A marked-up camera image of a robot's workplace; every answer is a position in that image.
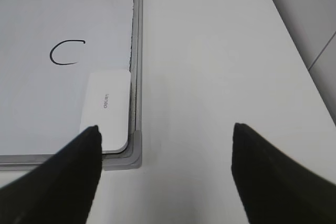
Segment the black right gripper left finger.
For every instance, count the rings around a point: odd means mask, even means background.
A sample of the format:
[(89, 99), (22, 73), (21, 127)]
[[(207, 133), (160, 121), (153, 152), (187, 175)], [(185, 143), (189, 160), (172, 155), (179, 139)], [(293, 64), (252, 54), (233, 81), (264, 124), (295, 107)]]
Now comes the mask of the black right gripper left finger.
[(1, 223), (86, 223), (102, 172), (102, 135), (90, 126), (1, 188)]

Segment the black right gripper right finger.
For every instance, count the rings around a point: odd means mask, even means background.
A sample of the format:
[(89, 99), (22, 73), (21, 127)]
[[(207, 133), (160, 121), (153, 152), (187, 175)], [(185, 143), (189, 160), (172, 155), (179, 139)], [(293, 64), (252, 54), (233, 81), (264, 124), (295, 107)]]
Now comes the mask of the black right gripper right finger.
[(249, 223), (335, 223), (335, 184), (247, 124), (234, 125), (231, 171)]

